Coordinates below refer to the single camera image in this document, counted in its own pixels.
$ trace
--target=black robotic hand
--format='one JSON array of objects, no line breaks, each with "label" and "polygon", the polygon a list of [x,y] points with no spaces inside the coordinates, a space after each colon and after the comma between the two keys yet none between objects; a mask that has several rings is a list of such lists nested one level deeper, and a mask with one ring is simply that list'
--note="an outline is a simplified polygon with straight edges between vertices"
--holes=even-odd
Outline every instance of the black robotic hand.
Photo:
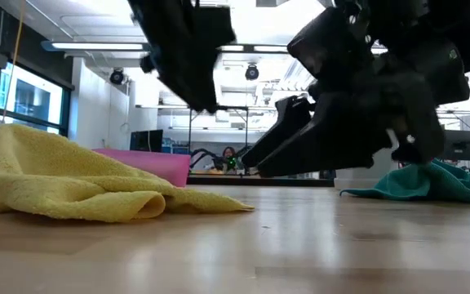
[{"label": "black robotic hand", "polygon": [[[152,47],[144,71],[157,69],[191,108],[214,112],[217,48],[235,38],[229,9],[129,2]],[[376,42],[388,52],[374,56]],[[371,167],[392,146],[388,129],[399,144],[393,159],[425,163],[444,148],[436,107],[470,95],[470,0],[335,0],[288,52],[317,80],[316,104],[278,101],[279,119],[242,158],[247,167],[263,176]]]}]

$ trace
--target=security camera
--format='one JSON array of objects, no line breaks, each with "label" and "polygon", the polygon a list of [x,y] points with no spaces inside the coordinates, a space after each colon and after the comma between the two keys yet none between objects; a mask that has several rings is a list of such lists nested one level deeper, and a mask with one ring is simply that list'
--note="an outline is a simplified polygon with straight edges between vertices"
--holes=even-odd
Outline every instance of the security camera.
[{"label": "security camera", "polygon": [[248,65],[248,69],[246,69],[246,80],[255,81],[257,78],[259,78],[257,65]]},{"label": "security camera", "polygon": [[123,68],[113,69],[113,73],[110,74],[110,82],[114,85],[124,85],[128,81],[128,78],[123,71]]}]

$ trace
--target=metal frame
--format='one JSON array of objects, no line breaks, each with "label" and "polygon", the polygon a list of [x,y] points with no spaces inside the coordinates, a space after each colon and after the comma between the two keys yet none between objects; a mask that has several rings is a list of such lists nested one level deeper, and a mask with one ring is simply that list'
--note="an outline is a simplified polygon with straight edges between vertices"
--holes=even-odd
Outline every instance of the metal frame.
[{"label": "metal frame", "polygon": [[[51,79],[43,77],[41,74],[38,74],[34,71],[30,71],[30,72],[32,74],[36,74],[40,78],[45,78],[45,79],[49,80],[50,82],[53,82],[53,81],[51,81]],[[61,104],[61,110],[60,110],[60,112],[61,112],[60,113],[60,123],[52,123],[52,122],[48,122],[48,121],[40,119],[40,118],[35,118],[35,117],[31,117],[31,116],[24,115],[24,114],[18,114],[16,112],[8,111],[8,110],[7,110],[6,116],[8,118],[19,119],[20,121],[24,121],[24,122],[27,122],[27,123],[33,123],[33,124],[37,124],[37,125],[44,126],[44,127],[53,127],[55,129],[59,130],[60,135],[68,136],[71,91],[67,87],[63,87],[57,82],[54,82],[54,83],[56,85],[60,86],[63,89],[62,104]],[[2,114],[3,114],[3,109],[0,109],[0,115],[2,115]]]}]

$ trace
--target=teal towel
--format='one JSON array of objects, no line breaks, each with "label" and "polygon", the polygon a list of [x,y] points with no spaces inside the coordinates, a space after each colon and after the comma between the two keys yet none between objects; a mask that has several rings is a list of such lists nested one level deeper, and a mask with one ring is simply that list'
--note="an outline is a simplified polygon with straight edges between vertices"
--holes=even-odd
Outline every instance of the teal towel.
[{"label": "teal towel", "polygon": [[470,172],[433,160],[389,172],[373,189],[340,193],[389,200],[440,200],[470,203]]}]

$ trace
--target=wooden floor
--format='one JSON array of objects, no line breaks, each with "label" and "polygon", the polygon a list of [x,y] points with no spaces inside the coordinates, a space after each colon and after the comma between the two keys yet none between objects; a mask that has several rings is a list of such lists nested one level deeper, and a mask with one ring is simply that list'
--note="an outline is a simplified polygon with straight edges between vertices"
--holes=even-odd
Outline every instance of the wooden floor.
[{"label": "wooden floor", "polygon": [[0,293],[470,293],[470,205],[200,188],[257,210],[127,225],[0,215]]}]

